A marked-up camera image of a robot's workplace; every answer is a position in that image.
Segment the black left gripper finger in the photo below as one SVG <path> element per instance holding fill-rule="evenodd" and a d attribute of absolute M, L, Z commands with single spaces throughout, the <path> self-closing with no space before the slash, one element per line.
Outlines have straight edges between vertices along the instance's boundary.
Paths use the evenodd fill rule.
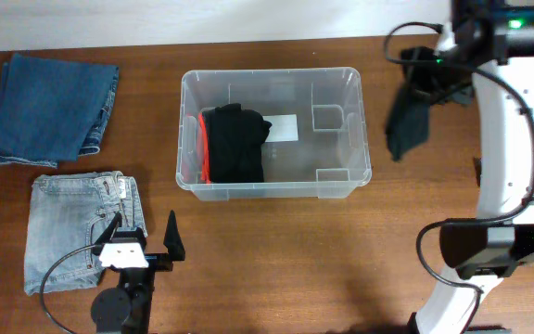
<path fill-rule="evenodd" d="M 92 253 L 94 255 L 100 255 L 103 247 L 110 242 L 112 239 L 116 229 L 118 227 L 121 227 L 122 225 L 122 215 L 117 212 L 115 216 L 113 217 L 110 224 L 105 228 L 105 230 L 102 232 L 102 234 L 98 237 L 98 239 L 94 243 L 94 247 L 92 248 Z"/>
<path fill-rule="evenodd" d="M 184 243 L 182 242 L 178 230 L 176 215 L 174 211 L 171 211 L 169 214 L 163 239 L 163 245 L 166 247 L 168 255 L 172 262 L 183 262 L 185 260 Z"/>

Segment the dark teal shirt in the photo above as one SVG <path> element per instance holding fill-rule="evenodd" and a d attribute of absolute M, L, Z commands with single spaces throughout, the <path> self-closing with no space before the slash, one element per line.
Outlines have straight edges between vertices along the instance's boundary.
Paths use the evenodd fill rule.
<path fill-rule="evenodd" d="M 429 109 L 434 95 L 429 68 L 403 66 L 405 81 L 398 89 L 385 125 L 388 151 L 393 161 L 400 161 L 412 148 L 429 137 Z"/>

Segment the black garment red trim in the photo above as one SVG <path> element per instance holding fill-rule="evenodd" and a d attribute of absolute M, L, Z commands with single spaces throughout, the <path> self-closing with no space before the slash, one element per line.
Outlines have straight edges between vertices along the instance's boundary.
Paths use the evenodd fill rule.
<path fill-rule="evenodd" d="M 202 111 L 198 121 L 204 183 L 264 182 L 261 146 L 270 134 L 270 122 L 239 103 Z"/>

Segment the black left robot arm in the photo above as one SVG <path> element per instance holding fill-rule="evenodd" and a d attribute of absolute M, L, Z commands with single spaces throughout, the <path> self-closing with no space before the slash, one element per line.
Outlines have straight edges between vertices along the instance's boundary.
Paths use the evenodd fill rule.
<path fill-rule="evenodd" d="M 96 240 L 94 255 L 103 267 L 119 274 L 118 285 L 103 290 L 92 302 L 97 333 L 148 332 L 156 273 L 170 272 L 175 262 L 185 259 L 174 212 L 169 215 L 163 245 L 165 252 L 147 253 L 143 229 L 124 226 L 119 213 Z"/>

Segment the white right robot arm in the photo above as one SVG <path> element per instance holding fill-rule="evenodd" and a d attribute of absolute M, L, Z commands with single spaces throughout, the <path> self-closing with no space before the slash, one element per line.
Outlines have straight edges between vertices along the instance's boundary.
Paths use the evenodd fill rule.
<path fill-rule="evenodd" d="M 437 64 L 471 71 L 480 117 L 477 214 L 436 223 L 443 261 L 412 333 L 463 333 L 487 294 L 534 263 L 534 6 L 455 1 Z"/>

